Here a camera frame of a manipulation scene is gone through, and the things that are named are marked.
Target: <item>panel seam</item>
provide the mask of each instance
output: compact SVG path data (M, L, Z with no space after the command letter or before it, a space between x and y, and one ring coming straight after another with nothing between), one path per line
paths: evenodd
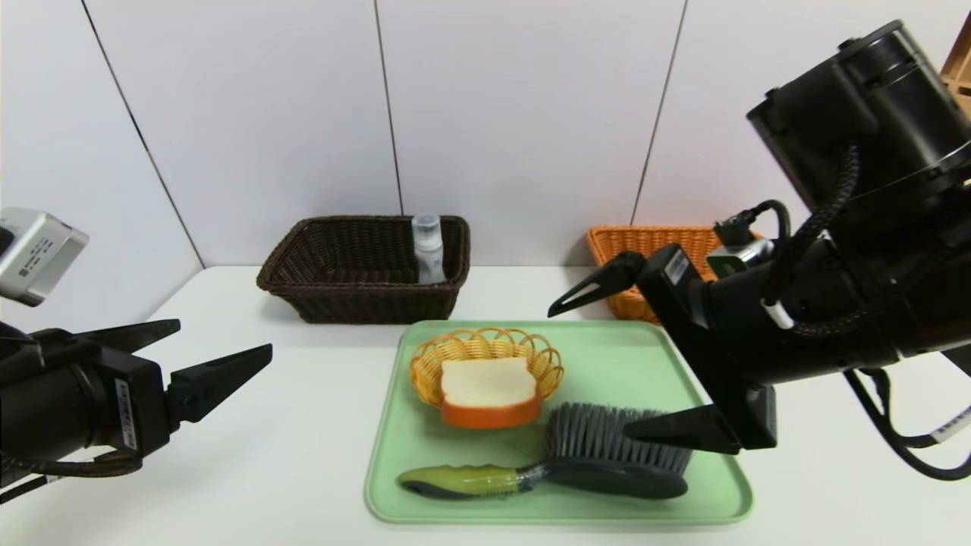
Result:
M138 122L135 120L135 115L131 112L131 107L128 105L128 99L124 96L124 91L121 90L121 84L118 83L117 75L115 74L115 68L112 66L112 61L108 58L108 53L105 51L104 44L101 43L101 37L98 35L98 29L94 26L94 19L91 18L91 11L87 8L87 3L85 0L81 0L81 5L84 8L84 14L87 16L87 23L91 26L91 32L94 33L94 40L98 43L98 49L101 50L101 56L105 59L105 64L108 66L108 72L112 75L112 80L115 82L115 89L118 91L118 96L121 97L121 103L124 104L125 111L128 112L128 117L131 119L131 124L135 127L135 132L138 134L138 139L142 142L142 148L145 150L145 154L149 157L149 162L151 163L152 170L155 171L155 176L158 178L158 182L162 185L162 190L165 191L165 196L169 200L169 204L172 206L172 210L176 213L176 218L179 220L179 225L182 226L183 232L185 233L185 238L188 240L188 244L192 247L192 252L195 254L196 259L199 260L199 265L203 269L206 269L206 262L202 259L202 255L199 254L199 249L195 246L195 241L192 240L192 235L188 232L188 228L185 227L185 221L183 220L182 214L179 213L179 207L176 206L175 200L172 198L172 192L165 185L165 179L162 178L162 173L158 171L158 165L155 163L155 158L151 155L151 150L149 150L149 144L145 141L145 136L142 134L142 129L138 126Z
M402 216L405 214L405 196L401 192L401 171L398 169L398 147L394 139L394 119L391 115L391 93L387 86L387 68L385 67L385 40L381 35L381 14L378 13L378 0L374 2L374 22L378 28L378 52L381 54L381 75L385 80L385 104L387 105L387 128L391 133L391 156L394 158L394 179L398 185L398 207Z
M648 144L648 154L644 158L644 169L641 170L641 184L637 187L637 197L634 198L634 210L630 213L630 225L634 224L634 218L637 216L637 205L641 202L641 193L644 191L644 180L648 176L648 163L651 162L651 152L654 149L654 144L657 139L657 128L660 126L661 115L664 112L664 99L667 97L668 86L671 84L671 73L674 72L674 59L675 55L678 54L678 45L681 43L681 31L685 28L687 3L689 1L685 0L685 5L681 9L681 20L678 22L678 32L674 37L674 48L671 49L671 61L668 63L667 76L664 78L664 87L661 89L661 100L657 105L657 116L654 118L654 127L651 130L651 142Z

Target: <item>bread slice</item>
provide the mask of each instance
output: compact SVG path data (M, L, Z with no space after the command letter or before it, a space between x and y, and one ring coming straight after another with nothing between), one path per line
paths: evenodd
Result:
M523 357L442 362L442 421L504 428L534 421L543 400Z

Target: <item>green tray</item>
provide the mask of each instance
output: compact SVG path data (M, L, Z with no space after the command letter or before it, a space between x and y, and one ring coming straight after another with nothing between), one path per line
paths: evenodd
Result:
M412 351L459 328L520 328L547 337L566 373L545 409L566 401L675 411L701 397L654 326L622 321L480 323L428 321L401 338L385 412L365 483L368 507L390 523L533 525L728 524L752 511L749 481L733 457L695 453L687 467L686 495L645 500L540 484L535 491L490 500L436 500L409 493L396 478L406 470L439 464L524 466L543 458L543 418L500 430L469 430L442 424L437 408L418 398L408 377Z

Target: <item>bottle cap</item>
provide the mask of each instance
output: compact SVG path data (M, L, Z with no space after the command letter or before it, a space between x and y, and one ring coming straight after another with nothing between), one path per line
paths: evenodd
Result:
M435 215L418 215L412 218L412 236L415 249L425 252L442 248L442 223Z

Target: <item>wicker basket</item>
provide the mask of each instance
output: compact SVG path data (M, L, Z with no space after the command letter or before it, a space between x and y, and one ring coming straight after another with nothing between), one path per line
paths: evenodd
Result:
M469 274L469 225L442 217L446 281L419 285L411 217L344 216L298 223L256 284L314 324L447 319Z
M718 248L721 241L707 225L604 225L588 231L586 241L598 266L623 251L637 251L647 256L669 243L681 243L701 277L709 281L716 279L705 256ZM618 319L659 324L657 315L637 287L610 296L607 304Z
M412 385L421 400L433 406L442 404L442 362L477 358L524 357L536 388L546 400L563 379L559 351L547 338L520 329L461 329L436 336L418 345L410 366Z

